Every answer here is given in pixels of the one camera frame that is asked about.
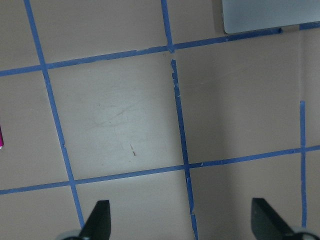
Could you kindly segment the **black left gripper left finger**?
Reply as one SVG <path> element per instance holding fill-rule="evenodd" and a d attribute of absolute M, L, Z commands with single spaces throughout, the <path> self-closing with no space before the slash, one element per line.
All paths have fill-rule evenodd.
<path fill-rule="evenodd" d="M 81 240 L 109 240 L 111 236 L 111 208 L 109 200 L 99 200 L 78 237 Z"/>

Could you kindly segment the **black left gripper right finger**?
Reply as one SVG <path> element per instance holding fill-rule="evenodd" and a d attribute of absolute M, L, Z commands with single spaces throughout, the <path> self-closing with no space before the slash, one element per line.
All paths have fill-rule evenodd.
<path fill-rule="evenodd" d="M 293 240 L 295 235 L 264 198 L 251 201 L 251 231 L 256 240 Z"/>

